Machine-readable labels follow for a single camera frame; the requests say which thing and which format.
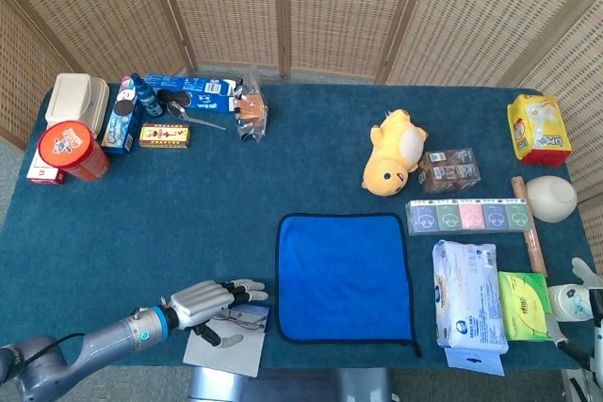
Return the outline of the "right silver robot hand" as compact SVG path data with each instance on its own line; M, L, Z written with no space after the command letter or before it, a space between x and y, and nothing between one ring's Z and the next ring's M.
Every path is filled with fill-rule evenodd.
M554 345L590 371L598 380L602 380L602 278L580 258L574 257L571 261L572 272L582 280L583 287L588 291L589 302L594 320L594 352L588 352L572 344L566 338L553 314L546 314L548 335Z

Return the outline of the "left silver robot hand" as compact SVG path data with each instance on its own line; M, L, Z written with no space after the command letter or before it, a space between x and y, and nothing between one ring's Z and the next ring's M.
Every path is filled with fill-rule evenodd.
M208 280L172 294L167 303L162 302L159 310L167 322L168 333L173 330L192 330L213 347L229 348L239 344L243 336L220 337L208 326L208 322L235 306L268 298L265 284L259 281Z

